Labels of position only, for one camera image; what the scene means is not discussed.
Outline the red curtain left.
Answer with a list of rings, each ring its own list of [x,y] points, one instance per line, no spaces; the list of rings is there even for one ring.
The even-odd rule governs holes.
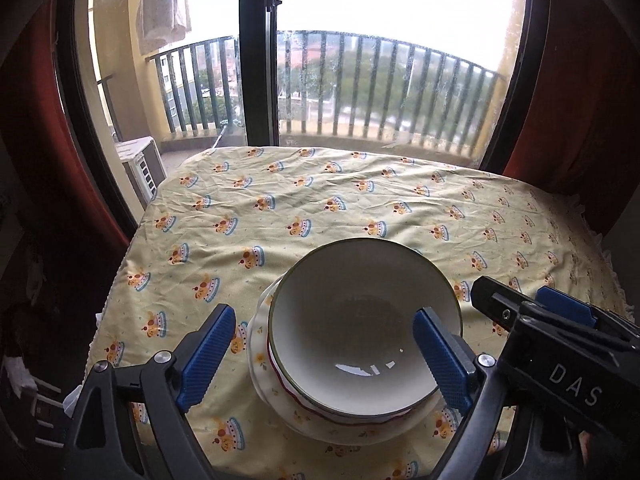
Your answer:
[[[32,230],[56,252],[118,266],[129,240],[91,182],[63,112],[51,0],[1,66],[1,137],[29,199]]]

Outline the white plate red pattern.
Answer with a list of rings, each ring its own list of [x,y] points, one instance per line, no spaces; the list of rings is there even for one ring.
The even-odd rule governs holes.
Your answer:
[[[269,362],[277,375],[278,381],[281,386],[285,388],[285,391],[289,396],[295,400],[297,404],[306,408],[311,413],[314,413],[320,416],[323,419],[330,420],[331,422],[335,422],[336,424],[343,426],[363,426],[363,425],[382,425],[386,424],[386,422],[390,422],[391,420],[400,419],[401,417],[407,416],[412,408],[407,408],[396,414],[391,415],[374,415],[374,416],[356,416],[353,414],[342,414],[342,413],[334,413],[328,408],[324,408],[321,405],[313,404],[309,401],[306,396],[300,394],[293,386],[292,382],[288,380],[281,372],[280,367],[274,357],[274,354],[270,347],[270,342],[266,342],[266,348],[269,356]]]

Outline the balcony metal railing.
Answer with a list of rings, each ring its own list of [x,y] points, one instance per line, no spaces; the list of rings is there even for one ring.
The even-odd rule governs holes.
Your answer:
[[[107,125],[117,141],[152,136],[163,152],[248,143],[238,40],[141,55],[90,40]],[[285,30],[276,40],[276,141],[479,162],[508,80],[434,48],[354,32]]]

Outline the white air conditioner unit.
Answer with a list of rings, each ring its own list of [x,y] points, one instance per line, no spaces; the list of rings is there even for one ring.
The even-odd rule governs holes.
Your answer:
[[[157,188],[167,178],[160,151],[152,136],[115,143],[116,152],[145,209],[157,196]]]

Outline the large green-rimmed white bowl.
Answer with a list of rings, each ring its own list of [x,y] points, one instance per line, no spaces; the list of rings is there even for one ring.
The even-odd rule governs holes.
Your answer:
[[[395,416],[436,388],[413,337],[422,308],[461,335],[459,301],[420,252],[382,238],[338,240],[284,274],[269,310],[271,354],[317,408],[356,419]]]

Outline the yellow crown-print tablecloth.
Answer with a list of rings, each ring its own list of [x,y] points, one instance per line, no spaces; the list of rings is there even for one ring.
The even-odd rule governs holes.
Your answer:
[[[174,348],[216,304],[236,313],[230,350],[189,422],[217,468],[256,479],[409,479],[458,426],[444,404],[385,443],[322,443],[258,398],[246,329],[262,292],[299,258],[356,236],[420,252],[454,288],[463,336],[498,353],[504,331],[476,312],[489,275],[526,295],[551,286],[627,314],[578,209],[524,182],[410,157],[329,148],[218,148],[187,160],[146,208],[107,297],[89,359],[140,364]]]

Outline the red curtain right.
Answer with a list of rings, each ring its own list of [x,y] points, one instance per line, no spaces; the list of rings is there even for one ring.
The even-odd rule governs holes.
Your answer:
[[[639,50],[603,0],[549,0],[532,99],[504,175],[576,195],[607,233],[639,185]]]

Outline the hanging white cloth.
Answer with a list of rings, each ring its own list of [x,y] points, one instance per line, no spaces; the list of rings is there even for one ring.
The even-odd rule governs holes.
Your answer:
[[[137,34],[142,55],[185,40],[190,30],[188,0],[140,0]]]

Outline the black window frame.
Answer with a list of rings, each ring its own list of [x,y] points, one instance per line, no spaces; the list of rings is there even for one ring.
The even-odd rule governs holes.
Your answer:
[[[238,40],[250,140],[280,146],[276,136],[276,40],[285,30],[354,32],[420,44],[506,76],[508,88],[482,159],[459,165],[498,174],[506,168],[532,97],[547,26],[549,0],[188,0],[191,30],[179,44],[220,36]],[[130,41],[140,53],[140,0],[55,0],[56,81],[91,182],[125,231],[144,209],[116,152],[99,98],[90,40],[108,48]],[[167,177],[206,148],[163,152]]]

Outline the red curtain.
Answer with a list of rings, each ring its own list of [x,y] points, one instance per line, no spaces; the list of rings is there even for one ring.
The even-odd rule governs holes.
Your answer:
[[[32,230],[56,252],[118,266],[129,240],[91,182],[63,112],[51,0],[1,66],[1,137],[29,199]]]
[[[576,195],[607,233],[639,185],[639,50],[603,0],[549,0],[532,99],[504,175]]]

